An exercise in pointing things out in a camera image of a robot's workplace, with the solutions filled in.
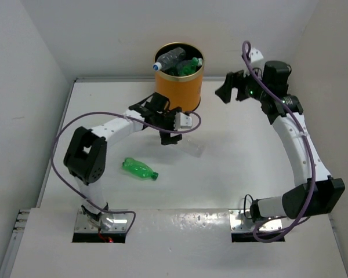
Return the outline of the clear bottle white cap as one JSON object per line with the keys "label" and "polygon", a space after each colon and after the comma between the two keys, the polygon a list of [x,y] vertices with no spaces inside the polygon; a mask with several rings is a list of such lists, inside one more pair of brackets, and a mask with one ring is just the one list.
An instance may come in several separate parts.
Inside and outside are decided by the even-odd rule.
{"label": "clear bottle white cap", "polygon": [[203,143],[192,138],[185,138],[180,147],[182,151],[196,158],[200,158],[205,149]]}

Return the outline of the small green bottle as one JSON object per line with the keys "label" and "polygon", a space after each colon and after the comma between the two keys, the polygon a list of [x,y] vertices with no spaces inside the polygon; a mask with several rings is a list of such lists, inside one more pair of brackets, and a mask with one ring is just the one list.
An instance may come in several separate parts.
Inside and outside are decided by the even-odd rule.
{"label": "small green bottle", "polygon": [[189,76],[197,72],[202,67],[203,59],[193,57],[191,60],[183,60],[176,65],[178,76]]}

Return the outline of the clear bottle blue cap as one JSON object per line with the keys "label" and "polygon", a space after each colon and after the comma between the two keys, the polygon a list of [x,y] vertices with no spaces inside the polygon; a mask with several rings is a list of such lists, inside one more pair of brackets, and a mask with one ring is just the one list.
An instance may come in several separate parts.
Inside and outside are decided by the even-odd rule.
{"label": "clear bottle blue cap", "polygon": [[153,70],[166,71],[174,67],[177,63],[183,61],[185,57],[186,51],[183,48],[177,47],[175,49],[172,49],[160,55],[156,59],[156,62],[153,64]]}

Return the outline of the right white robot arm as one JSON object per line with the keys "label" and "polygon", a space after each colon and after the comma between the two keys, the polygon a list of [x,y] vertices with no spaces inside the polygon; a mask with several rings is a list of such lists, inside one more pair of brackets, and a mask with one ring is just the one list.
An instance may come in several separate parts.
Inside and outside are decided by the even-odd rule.
{"label": "right white robot arm", "polygon": [[268,61],[261,81],[276,98],[272,98],[245,71],[229,72],[215,94],[225,103],[231,101],[231,91],[237,89],[237,101],[253,98],[278,134],[287,153],[294,177],[294,188],[282,196],[256,199],[250,206],[253,222],[270,217],[295,219],[329,214],[345,191],[341,178],[333,178],[320,159],[306,129],[299,99],[288,93],[291,67],[283,61]]}

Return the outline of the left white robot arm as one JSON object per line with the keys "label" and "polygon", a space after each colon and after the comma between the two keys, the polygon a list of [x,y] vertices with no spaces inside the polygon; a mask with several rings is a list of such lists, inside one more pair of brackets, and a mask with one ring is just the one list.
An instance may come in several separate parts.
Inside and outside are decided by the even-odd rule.
{"label": "left white robot arm", "polygon": [[74,131],[63,163],[76,180],[79,191],[86,197],[82,202],[82,211],[93,222],[100,222],[102,212],[89,204],[88,200],[108,210],[102,186],[98,182],[106,168],[107,148],[132,133],[144,130],[148,125],[176,131],[175,117],[183,110],[181,107],[169,107],[167,97],[153,93],[148,99],[129,106],[121,118],[90,129],[81,126]]}

